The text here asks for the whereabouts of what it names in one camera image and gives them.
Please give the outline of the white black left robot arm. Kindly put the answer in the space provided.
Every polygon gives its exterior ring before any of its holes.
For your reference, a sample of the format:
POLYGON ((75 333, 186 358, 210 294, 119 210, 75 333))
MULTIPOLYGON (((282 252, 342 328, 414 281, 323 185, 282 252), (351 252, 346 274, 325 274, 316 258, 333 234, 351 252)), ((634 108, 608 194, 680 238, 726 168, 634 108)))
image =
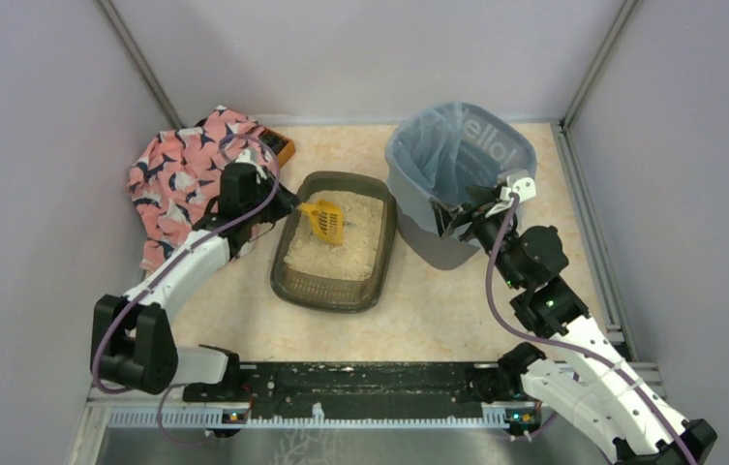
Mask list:
POLYGON ((253 162, 228 164, 220 191, 185 241, 148 278, 122 295, 103 295, 94 306, 90 372, 108 394, 217 385, 230 365, 219 348, 178 347, 175 315, 210 277, 236 259, 259 224, 274 225, 301 203, 276 172, 253 162))

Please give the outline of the grey ribbed trash bin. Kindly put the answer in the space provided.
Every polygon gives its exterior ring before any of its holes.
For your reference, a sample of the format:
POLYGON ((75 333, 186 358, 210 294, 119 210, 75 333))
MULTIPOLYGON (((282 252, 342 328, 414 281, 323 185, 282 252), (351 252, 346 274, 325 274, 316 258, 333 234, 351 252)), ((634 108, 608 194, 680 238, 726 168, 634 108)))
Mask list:
POLYGON ((438 270, 454 270, 479 251, 477 246, 460 242, 456 238, 441 238, 434 232, 423 230, 400 206, 397 206, 397 228, 412 251, 438 270))

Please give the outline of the yellow litter scoop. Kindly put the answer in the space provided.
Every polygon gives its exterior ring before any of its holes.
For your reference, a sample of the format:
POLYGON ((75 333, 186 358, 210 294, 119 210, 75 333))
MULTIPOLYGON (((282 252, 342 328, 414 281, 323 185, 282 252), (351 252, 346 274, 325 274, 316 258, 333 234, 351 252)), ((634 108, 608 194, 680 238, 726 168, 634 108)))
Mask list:
POLYGON ((302 202, 298 210, 308 219, 313 234, 331 245, 344 243, 344 215, 342 209, 331 201, 302 202))

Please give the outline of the dark translucent litter box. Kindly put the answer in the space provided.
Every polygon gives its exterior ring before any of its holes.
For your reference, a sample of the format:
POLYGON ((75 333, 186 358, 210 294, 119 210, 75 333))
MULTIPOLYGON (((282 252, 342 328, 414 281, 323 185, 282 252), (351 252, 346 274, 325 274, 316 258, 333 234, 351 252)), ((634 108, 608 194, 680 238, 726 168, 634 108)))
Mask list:
POLYGON ((354 314, 374 307, 381 295, 396 236, 397 204, 383 181, 363 174, 320 170, 304 179, 297 191, 302 201, 320 191, 346 191, 383 202, 377 254, 370 277, 351 281, 303 273, 285 263, 299 224, 296 213, 283 225, 270 273, 270 285, 281 300, 314 310, 354 314))

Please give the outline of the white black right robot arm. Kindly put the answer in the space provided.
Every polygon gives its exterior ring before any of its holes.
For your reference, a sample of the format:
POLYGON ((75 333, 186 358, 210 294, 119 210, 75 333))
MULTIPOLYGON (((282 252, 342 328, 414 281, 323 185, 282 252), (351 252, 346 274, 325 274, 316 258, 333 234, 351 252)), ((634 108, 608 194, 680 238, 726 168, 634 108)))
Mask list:
POLYGON ((484 290, 494 319, 521 342, 499 360, 510 393, 544 402, 611 464, 703 464, 717 439, 704 419, 670 406, 614 348, 562 278, 554 226, 517 230, 532 198, 511 186, 472 186, 470 201, 432 201, 438 233, 477 240, 488 255, 484 290))

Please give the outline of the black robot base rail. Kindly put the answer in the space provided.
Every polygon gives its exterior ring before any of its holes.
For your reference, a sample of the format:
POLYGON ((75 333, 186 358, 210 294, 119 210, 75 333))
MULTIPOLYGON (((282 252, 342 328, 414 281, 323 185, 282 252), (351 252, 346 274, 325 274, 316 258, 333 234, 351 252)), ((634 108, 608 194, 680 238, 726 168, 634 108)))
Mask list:
POLYGON ((233 403, 247 427, 492 428, 533 433, 542 404, 514 392, 494 362, 245 362, 216 384, 191 384, 188 403, 233 403))

